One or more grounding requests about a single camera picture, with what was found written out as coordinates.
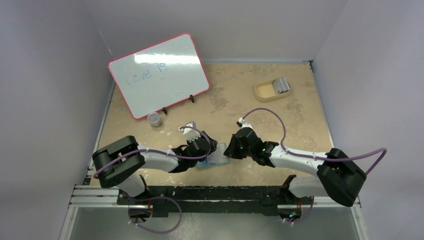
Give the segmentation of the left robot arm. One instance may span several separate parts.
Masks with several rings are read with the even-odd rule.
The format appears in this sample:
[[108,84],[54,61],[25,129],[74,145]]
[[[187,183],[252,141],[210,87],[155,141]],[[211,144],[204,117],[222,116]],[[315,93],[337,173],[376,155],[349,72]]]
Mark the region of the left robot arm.
[[93,178],[102,188],[117,187],[138,205],[146,203],[149,191],[139,169],[162,170],[166,173],[181,173],[205,161],[217,149],[217,141],[208,135],[168,151],[139,145],[132,135],[125,136],[92,154],[96,169]]

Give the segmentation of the small silver tin can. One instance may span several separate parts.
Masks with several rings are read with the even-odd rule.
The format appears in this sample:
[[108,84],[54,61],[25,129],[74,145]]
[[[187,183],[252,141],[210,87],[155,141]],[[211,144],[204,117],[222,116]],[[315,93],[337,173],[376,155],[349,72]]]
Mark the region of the small silver tin can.
[[153,128],[158,128],[163,123],[162,118],[158,112],[149,113],[146,119],[148,120],[150,126]]

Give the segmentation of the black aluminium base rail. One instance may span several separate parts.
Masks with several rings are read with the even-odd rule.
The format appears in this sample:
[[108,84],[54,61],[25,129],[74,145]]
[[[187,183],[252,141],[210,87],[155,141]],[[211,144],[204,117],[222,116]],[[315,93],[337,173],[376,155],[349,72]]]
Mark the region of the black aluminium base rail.
[[329,197],[298,198],[285,186],[150,186],[131,198],[122,190],[80,185],[73,190],[70,207],[129,210],[133,219],[166,218],[170,213],[261,214],[297,218],[310,206],[339,208]]

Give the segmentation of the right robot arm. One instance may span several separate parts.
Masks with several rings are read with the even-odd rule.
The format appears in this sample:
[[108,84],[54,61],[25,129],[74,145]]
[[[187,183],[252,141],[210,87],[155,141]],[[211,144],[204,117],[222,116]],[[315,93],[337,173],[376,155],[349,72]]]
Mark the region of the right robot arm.
[[231,136],[223,154],[238,160],[250,157],[261,166],[310,174],[310,177],[296,176],[291,184],[281,189],[280,196],[288,204],[302,197],[328,196],[342,206],[351,207],[367,178],[353,161],[342,161],[345,154],[337,148],[329,152],[283,148],[277,142],[262,141],[249,127],[243,127]]

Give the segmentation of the beige oval tray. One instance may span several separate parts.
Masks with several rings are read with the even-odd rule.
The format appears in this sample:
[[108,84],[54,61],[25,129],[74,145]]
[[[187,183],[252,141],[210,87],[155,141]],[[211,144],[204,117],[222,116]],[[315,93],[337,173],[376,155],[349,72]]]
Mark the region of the beige oval tray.
[[283,98],[283,97],[286,97],[287,95],[289,95],[289,93],[292,90],[292,87],[291,87],[290,92],[276,95],[275,92],[274,92],[274,89],[272,87],[272,83],[273,83],[274,80],[275,79],[268,80],[268,81],[262,81],[262,82],[257,83],[254,86],[253,92],[254,92],[254,95],[255,95],[255,97],[258,101],[269,102],[269,101],[280,99],[280,98]]

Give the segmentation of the stack of cards in tray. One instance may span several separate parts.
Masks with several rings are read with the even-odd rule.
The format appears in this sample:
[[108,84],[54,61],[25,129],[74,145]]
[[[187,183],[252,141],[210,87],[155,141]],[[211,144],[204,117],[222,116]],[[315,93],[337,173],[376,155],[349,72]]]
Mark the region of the stack of cards in tray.
[[285,77],[276,78],[271,85],[276,95],[285,94],[291,91],[290,83]]

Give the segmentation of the pink framed whiteboard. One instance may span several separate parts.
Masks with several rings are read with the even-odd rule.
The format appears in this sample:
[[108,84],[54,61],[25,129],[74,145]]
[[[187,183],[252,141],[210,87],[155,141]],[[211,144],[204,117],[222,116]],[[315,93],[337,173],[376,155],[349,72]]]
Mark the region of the pink framed whiteboard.
[[134,119],[191,100],[211,85],[189,33],[118,57],[108,69]]

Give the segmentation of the teal leather card holder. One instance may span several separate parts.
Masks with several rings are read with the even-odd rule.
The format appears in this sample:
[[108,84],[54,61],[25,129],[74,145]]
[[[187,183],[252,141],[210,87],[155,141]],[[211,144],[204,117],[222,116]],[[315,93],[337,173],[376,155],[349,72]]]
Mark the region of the teal leather card holder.
[[198,169],[206,169],[212,167],[220,167],[230,163],[230,159],[224,155],[224,151],[227,149],[226,143],[218,143],[216,150],[206,157],[206,160],[199,161],[196,164]]

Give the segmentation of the silver blue credit card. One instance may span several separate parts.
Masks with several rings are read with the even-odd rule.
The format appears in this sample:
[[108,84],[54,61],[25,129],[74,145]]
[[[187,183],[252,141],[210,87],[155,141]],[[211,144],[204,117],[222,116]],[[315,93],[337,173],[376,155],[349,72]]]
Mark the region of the silver blue credit card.
[[216,146],[216,150],[212,152],[207,158],[206,163],[211,166],[226,165],[230,162],[229,158],[224,155],[224,151],[227,148],[226,143],[219,143]]

